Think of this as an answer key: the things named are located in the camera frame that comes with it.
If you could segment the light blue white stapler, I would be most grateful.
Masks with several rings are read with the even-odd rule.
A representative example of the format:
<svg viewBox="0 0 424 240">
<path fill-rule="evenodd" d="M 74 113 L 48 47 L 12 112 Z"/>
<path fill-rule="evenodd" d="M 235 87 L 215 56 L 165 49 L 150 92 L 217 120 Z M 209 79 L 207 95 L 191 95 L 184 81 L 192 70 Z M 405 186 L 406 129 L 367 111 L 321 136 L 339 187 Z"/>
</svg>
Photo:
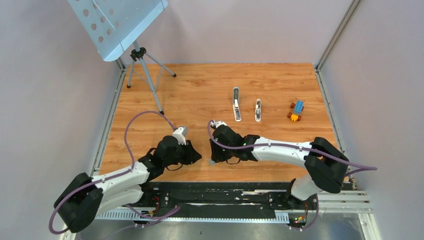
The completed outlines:
<svg viewBox="0 0 424 240">
<path fill-rule="evenodd" d="M 239 95 L 240 95 L 240 89 L 238 86 L 236 86 L 233 88 L 233 94 L 232 94 L 232 107 L 233 107 L 234 119 L 236 122 L 240 122 L 242 120 L 240 106 L 239 106 Z"/>
</svg>

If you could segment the white stapler tray piece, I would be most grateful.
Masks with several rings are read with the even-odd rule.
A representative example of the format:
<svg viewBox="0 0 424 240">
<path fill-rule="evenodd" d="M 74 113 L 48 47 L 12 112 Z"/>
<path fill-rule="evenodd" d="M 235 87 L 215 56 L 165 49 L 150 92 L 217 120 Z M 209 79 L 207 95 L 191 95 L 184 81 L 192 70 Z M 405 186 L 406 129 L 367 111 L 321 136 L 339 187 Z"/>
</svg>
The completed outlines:
<svg viewBox="0 0 424 240">
<path fill-rule="evenodd" d="M 261 101 L 260 98 L 258 98 L 256 100 L 255 113 L 254 113 L 256 122 L 260 122 L 262 120 L 262 109 L 261 109 L 261 107 L 262 107 L 262 101 Z"/>
</svg>

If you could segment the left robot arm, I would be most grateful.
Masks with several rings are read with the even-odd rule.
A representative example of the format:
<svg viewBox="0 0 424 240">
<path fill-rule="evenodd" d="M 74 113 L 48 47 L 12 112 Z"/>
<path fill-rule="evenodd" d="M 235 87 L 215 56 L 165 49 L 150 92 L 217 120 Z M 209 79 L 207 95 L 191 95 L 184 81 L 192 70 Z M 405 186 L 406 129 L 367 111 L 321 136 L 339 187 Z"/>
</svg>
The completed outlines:
<svg viewBox="0 0 424 240">
<path fill-rule="evenodd" d="M 95 177 L 85 172 L 76 175 L 53 204 L 53 213 L 61 217 L 66 230 L 78 233 L 109 210 L 133 203 L 149 206 L 153 193 L 143 184 L 162 175 L 168 166 L 191 165 L 201 158 L 190 140 L 180 144 L 166 135 L 128 167 Z"/>
</svg>

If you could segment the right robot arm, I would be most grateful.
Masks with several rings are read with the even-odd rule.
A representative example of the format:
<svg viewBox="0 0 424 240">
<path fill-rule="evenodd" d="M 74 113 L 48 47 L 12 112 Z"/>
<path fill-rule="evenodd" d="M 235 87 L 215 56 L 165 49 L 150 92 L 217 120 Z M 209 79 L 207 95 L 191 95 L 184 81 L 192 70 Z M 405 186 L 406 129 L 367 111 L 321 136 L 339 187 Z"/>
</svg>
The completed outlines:
<svg viewBox="0 0 424 240">
<path fill-rule="evenodd" d="M 306 169 L 286 191 L 286 204 L 298 209 L 312 195 L 322 191 L 338 194 L 347 172 L 349 160 L 325 138 L 313 141 L 287 142 L 248 134 L 241 136 L 224 122 L 211 123 L 211 161 L 226 162 L 231 158 L 240 161 L 274 161 Z"/>
</svg>

